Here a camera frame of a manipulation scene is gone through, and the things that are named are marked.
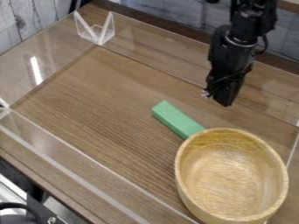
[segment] green foam block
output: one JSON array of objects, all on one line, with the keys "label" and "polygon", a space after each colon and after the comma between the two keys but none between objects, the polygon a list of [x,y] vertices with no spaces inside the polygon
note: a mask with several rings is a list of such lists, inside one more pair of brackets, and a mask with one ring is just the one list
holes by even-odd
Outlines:
[{"label": "green foam block", "polygon": [[181,138],[187,139],[204,128],[167,101],[152,108],[152,115]]}]

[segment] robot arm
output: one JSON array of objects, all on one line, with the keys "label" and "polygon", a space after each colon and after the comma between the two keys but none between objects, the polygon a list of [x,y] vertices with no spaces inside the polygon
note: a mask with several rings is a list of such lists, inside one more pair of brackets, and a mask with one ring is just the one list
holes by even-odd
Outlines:
[{"label": "robot arm", "polygon": [[229,21],[231,25],[219,27],[211,37],[211,70],[201,92],[224,107],[232,104],[251,71],[257,38],[263,38],[267,49],[267,33],[276,23],[276,0],[231,0]]}]

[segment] bowl rim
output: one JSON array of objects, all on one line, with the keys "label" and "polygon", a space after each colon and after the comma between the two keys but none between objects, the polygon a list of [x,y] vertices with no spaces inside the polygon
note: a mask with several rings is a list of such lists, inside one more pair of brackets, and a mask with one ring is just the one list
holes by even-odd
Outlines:
[{"label": "bowl rim", "polygon": [[[265,149],[269,151],[269,153],[272,154],[275,161],[279,163],[279,167],[283,173],[283,189],[280,194],[277,195],[277,199],[275,201],[275,203],[272,204],[271,207],[268,207],[261,213],[257,214],[252,214],[249,216],[244,216],[244,217],[227,217],[224,215],[217,215],[215,213],[211,213],[209,211],[207,211],[199,204],[197,202],[193,200],[193,198],[191,197],[189,193],[188,193],[188,189],[183,183],[183,177],[181,177],[181,173],[180,173],[180,161],[181,161],[181,155],[185,149],[185,146],[188,145],[188,143],[192,141],[192,139],[197,136],[201,136],[207,133],[211,133],[213,131],[219,131],[219,130],[228,130],[228,131],[233,131],[237,132],[241,135],[245,135],[251,138],[253,138],[260,144],[263,144],[265,146]],[[281,206],[284,200],[285,200],[285,195],[287,195],[287,191],[288,191],[288,174],[287,174],[287,169],[285,169],[285,164],[283,162],[283,159],[280,158],[280,156],[277,155],[276,151],[272,149],[272,147],[267,144],[267,142],[264,140],[261,140],[257,136],[255,136],[253,134],[245,132],[244,130],[240,129],[232,129],[232,128],[212,128],[212,129],[205,129],[203,131],[200,131],[199,133],[193,134],[189,138],[185,139],[185,141],[181,143],[181,146],[177,150],[176,153],[176,157],[175,157],[175,163],[173,163],[173,171],[175,171],[175,178],[176,178],[176,185],[177,187],[181,188],[181,192],[185,195],[185,197],[188,198],[188,200],[191,201],[191,203],[208,215],[212,215],[213,217],[224,220],[224,221],[256,221],[260,220],[268,216],[271,216],[273,214],[273,212],[277,210],[277,208]]]}]

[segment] wooden bowl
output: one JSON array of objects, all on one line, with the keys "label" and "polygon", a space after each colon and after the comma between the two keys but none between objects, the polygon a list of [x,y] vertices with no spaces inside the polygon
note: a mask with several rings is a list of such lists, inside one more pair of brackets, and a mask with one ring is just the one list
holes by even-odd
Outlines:
[{"label": "wooden bowl", "polygon": [[207,224],[261,224],[287,195],[281,158],[237,129],[207,129],[184,141],[175,177],[184,205]]}]

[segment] wall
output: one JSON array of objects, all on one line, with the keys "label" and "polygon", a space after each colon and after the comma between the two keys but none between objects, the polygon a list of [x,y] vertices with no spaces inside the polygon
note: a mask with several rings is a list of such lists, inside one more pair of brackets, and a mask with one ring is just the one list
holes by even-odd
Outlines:
[{"label": "wall", "polygon": [[[229,23],[229,0],[216,4],[201,0],[121,0],[121,4],[160,18],[191,25],[205,32]],[[279,21],[268,33],[272,53],[299,60],[299,15],[277,10]]]},{"label": "wall", "polygon": [[72,0],[0,0],[0,54],[65,17],[70,2]]}]

